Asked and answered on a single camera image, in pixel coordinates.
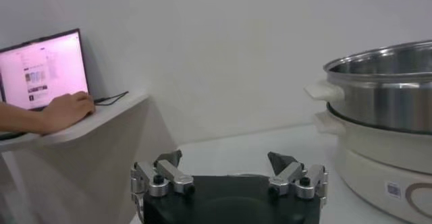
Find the person's bare hand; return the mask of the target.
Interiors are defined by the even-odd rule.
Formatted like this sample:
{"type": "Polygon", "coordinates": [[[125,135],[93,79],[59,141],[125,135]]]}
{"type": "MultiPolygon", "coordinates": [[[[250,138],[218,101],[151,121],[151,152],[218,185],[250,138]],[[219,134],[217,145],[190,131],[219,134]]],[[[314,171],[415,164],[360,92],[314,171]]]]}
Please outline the person's bare hand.
{"type": "Polygon", "coordinates": [[[42,134],[64,130],[95,112],[95,104],[87,92],[65,94],[54,98],[41,111],[42,134]]]}

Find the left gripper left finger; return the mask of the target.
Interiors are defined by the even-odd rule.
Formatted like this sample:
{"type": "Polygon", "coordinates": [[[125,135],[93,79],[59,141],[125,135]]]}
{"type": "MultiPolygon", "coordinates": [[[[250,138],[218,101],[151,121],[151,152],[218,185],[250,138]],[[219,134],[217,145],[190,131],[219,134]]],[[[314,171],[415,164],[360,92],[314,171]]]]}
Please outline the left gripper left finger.
{"type": "Polygon", "coordinates": [[[153,163],[135,162],[130,170],[131,193],[148,193],[154,198],[167,196],[171,191],[184,196],[193,194],[194,178],[178,169],[181,158],[181,150],[175,150],[159,155],[153,163]]]}

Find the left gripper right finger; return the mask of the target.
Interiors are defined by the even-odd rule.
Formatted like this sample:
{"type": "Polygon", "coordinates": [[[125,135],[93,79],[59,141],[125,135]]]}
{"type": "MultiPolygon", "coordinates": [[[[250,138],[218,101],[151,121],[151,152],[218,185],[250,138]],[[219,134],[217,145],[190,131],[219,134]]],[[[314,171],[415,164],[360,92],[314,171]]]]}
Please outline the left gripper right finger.
{"type": "Polygon", "coordinates": [[[276,152],[268,152],[267,157],[274,176],[269,178],[269,194],[276,199],[293,190],[302,200],[327,200],[328,171],[324,165],[311,165],[306,168],[294,157],[276,152]]]}

